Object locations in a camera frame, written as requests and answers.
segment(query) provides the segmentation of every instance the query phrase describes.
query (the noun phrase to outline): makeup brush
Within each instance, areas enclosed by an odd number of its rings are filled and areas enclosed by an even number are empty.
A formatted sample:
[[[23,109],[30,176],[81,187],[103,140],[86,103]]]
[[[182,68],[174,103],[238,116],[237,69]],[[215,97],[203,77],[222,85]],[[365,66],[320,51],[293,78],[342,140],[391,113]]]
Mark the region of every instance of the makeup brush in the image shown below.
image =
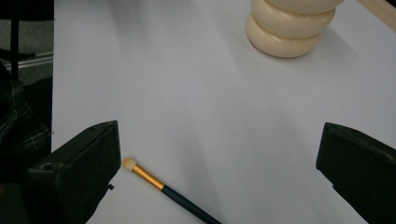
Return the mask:
[[[184,207],[189,212],[193,213],[196,217],[200,218],[205,223],[220,223],[215,220],[212,216],[206,213],[204,210],[199,208],[194,203],[190,202],[188,199],[183,197],[181,194],[177,193],[175,190],[166,186],[163,182],[158,180],[155,176],[151,175],[149,172],[144,170],[140,165],[136,163],[132,158],[125,158],[122,161],[122,167],[126,170],[132,171],[139,175],[143,179],[147,180],[152,186],[159,189],[162,193],[172,199],[174,202],[178,203],[180,206]]]

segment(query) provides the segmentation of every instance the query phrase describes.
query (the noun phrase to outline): plaid fabric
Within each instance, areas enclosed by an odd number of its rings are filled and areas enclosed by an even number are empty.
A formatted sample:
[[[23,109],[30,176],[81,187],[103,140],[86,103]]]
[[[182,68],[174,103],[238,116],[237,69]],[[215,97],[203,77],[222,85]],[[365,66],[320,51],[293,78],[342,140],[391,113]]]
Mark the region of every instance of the plaid fabric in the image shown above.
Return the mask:
[[[22,82],[0,83],[0,108],[0,156],[19,157],[50,143],[50,131],[35,119]]]

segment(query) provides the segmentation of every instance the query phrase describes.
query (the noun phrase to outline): brush bristles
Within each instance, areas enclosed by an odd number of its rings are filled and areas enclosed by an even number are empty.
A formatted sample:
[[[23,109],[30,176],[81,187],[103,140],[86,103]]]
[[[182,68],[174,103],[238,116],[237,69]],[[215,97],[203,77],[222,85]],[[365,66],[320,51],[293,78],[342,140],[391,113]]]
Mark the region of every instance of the brush bristles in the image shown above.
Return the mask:
[[[132,171],[134,166],[136,166],[136,161],[130,157],[127,157],[122,161],[122,167],[129,171]]]

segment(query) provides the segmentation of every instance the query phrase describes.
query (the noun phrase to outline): brush handle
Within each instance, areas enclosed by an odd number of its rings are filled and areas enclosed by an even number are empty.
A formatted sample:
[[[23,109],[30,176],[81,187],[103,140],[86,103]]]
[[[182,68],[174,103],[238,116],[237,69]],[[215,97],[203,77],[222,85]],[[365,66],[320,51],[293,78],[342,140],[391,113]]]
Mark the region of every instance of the brush handle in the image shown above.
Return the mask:
[[[193,213],[196,217],[200,218],[203,222],[212,224],[212,223],[219,223],[219,221],[215,220],[212,216],[206,213],[204,210],[199,208],[194,203],[190,202],[188,199],[183,197],[181,194],[177,193],[173,189],[169,188],[168,186],[163,186],[161,190],[166,196],[172,199],[175,203],[178,203],[180,206],[184,207],[189,212]]]

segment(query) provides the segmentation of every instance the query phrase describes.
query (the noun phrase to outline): checkered cloth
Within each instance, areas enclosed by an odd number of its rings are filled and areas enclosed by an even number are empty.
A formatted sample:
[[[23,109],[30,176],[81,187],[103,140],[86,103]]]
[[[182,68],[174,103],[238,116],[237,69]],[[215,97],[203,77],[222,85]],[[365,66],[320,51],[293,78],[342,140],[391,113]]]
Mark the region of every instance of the checkered cloth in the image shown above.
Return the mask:
[[[23,83],[0,62],[0,183],[20,182],[27,169],[50,154],[50,131],[27,104]]]

